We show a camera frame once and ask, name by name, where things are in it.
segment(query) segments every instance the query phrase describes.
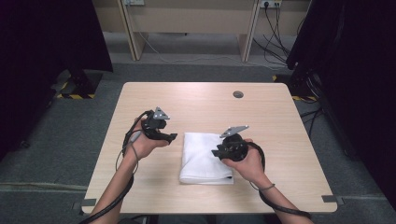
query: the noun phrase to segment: controller cable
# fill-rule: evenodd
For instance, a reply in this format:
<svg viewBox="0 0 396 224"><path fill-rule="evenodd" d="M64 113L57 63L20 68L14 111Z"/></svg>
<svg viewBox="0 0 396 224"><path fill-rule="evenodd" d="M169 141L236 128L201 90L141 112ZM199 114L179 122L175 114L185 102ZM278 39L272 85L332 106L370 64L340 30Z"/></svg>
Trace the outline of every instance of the controller cable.
<svg viewBox="0 0 396 224"><path fill-rule="evenodd" d="M120 151L120 154L122 152L122 157L125 155L125 150L128 144L133 144L134 141L136 141L136 139L140 136L141 134L141 130L135 130L134 131L134 127L136 126L137 122L139 120L141 120L143 118L143 116L145 116L147 113L149 113L149 111L145 111L143 114L141 114L135 121L134 124L132 125L131 129L128 131L128 133L125 134L125 139L123 141L122 144L122 150ZM111 203L109 204L107 207L105 207L104 209L102 209L101 211L97 212L96 214L87 217L86 219L82 220L81 222L79 222L79 224L86 224L86 223L91 223L93 221L95 221L96 219L98 219L99 217L102 217L104 214L108 213L111 209L113 209L117 204L119 204L120 201L122 201L122 199L125 197L125 195L129 192L129 190L132 187L132 184L134 183L134 173L136 173L137 171L137 167L139 164L139 159L137 158L137 154L136 154L136 150L134 149L134 145L131 145L132 149L134 150L134 155L136 156L137 162L136 162L136 168L134 169L134 172L132 173L131 179L128 181L125 189L120 193L120 195ZM118 162L119 157L117 157L117 161L116 161L116 171L117 171L117 162Z"/></svg>
<svg viewBox="0 0 396 224"><path fill-rule="evenodd" d="M260 155L262 156L262 169L265 170L265 157L264 157L264 151L262 150L262 148L252 142L247 142L247 144L249 146L254 147L255 149L257 149L259 151ZM311 219L311 215L305 211L286 208L286 207L283 207L283 206L280 206L280 205L277 205L277 204L271 202L264 196L264 194L257 187L254 187L254 185L251 182L249 182L249 183L250 183L251 187L253 187L254 189L259 191L260 198L262 198L262 201L265 202L268 206L272 207L273 209L280 211L280 212L289 213L289 214L293 214L293 215L297 215L297 216L301 216L301 217L307 217L307 218Z"/></svg>

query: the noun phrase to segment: white towel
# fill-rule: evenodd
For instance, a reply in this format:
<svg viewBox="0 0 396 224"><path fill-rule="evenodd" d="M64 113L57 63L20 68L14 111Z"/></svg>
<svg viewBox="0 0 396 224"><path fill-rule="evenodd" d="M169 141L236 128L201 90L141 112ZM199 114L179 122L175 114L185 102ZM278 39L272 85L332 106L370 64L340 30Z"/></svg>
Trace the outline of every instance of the white towel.
<svg viewBox="0 0 396 224"><path fill-rule="evenodd" d="M184 133L180 182L186 184L233 184L233 170L212 153L222 139L215 133Z"/></svg>

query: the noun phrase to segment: forearm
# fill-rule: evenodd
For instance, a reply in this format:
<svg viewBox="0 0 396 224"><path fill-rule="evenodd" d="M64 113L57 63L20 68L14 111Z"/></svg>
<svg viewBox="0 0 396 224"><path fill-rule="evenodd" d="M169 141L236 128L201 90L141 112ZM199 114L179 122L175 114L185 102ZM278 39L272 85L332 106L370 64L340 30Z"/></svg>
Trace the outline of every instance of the forearm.
<svg viewBox="0 0 396 224"><path fill-rule="evenodd" d="M266 189L272 185L272 182L269 180L269 178L266 175L263 175L260 178L258 178L258 180L254 182L254 184L259 189ZM267 190L262 190L262 194L265 196L265 198L267 198L272 203L275 203L282 207L298 210L298 208L291 201L289 201L282 194L282 192L280 192L277 188L270 188ZM297 216L297 215L293 215L293 214L289 214L289 213L280 212L277 210L274 210L274 211L276 212L276 215L279 217L280 221L283 224L285 224L285 223L313 223L307 217L301 217L301 216Z"/></svg>
<svg viewBox="0 0 396 224"><path fill-rule="evenodd" d="M130 153L122 160L119 169L114 174L102 197L99 199L99 202L93 208L92 215L100 212L102 209L111 204L127 186L133 174L134 168L136 167L136 159L132 154L134 153ZM93 223L117 223L121 205L122 201L108 213L96 219Z"/></svg>

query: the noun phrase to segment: gray carpet floor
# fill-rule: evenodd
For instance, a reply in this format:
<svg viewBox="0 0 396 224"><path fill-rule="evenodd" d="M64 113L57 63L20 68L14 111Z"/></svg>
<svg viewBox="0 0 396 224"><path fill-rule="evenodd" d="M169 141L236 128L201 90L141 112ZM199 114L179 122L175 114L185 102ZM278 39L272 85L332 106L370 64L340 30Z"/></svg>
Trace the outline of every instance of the gray carpet floor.
<svg viewBox="0 0 396 224"><path fill-rule="evenodd" d="M82 220L73 205L84 198L125 82L272 82L275 73L290 71L258 66L114 64L114 73L104 74L94 99L54 99L30 134L31 146L8 153L0 162L0 223ZM60 83L65 79L66 74L61 74ZM318 108L301 101L295 104L300 113ZM364 165L345 156L325 115L315 120L311 140L332 192L341 202L332 214L314 214L316 223L396 223L395 211Z"/></svg>

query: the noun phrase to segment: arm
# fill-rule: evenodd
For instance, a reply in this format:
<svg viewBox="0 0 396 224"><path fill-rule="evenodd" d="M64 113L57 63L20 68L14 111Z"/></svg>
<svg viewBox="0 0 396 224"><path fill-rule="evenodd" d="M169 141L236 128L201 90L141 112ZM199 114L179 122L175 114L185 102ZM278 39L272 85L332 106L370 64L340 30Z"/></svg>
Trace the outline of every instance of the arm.
<svg viewBox="0 0 396 224"><path fill-rule="evenodd" d="M134 129L142 129L140 121ZM120 195L120 193L125 189L128 181L131 179L138 160L147 157L154 148L165 147L167 145L168 142L166 142L165 140L151 140L142 133L133 143L134 149L136 150L136 157L136 155L134 154L132 143L128 144L125 156L119 166L119 169L114 174L102 197L99 199L99 202L93 208L92 215L104 209L106 206L112 203L116 197ZM121 205L122 202L117 204L116 207L114 207L102 217L96 219L93 223L117 223L119 220Z"/></svg>
<svg viewBox="0 0 396 224"><path fill-rule="evenodd" d="M272 182L264 173L262 169L262 158L260 153L249 146L247 156L242 161L231 161L228 159L222 160L222 162L232 168L234 168L242 177L246 180L255 184L259 189L266 189L271 187ZM270 188L268 190L262 190L262 194L271 202L278 204L283 207L298 209L293 203L291 203L277 188ZM300 217L284 212L274 210L276 215L279 217L282 223L313 223L307 217Z"/></svg>

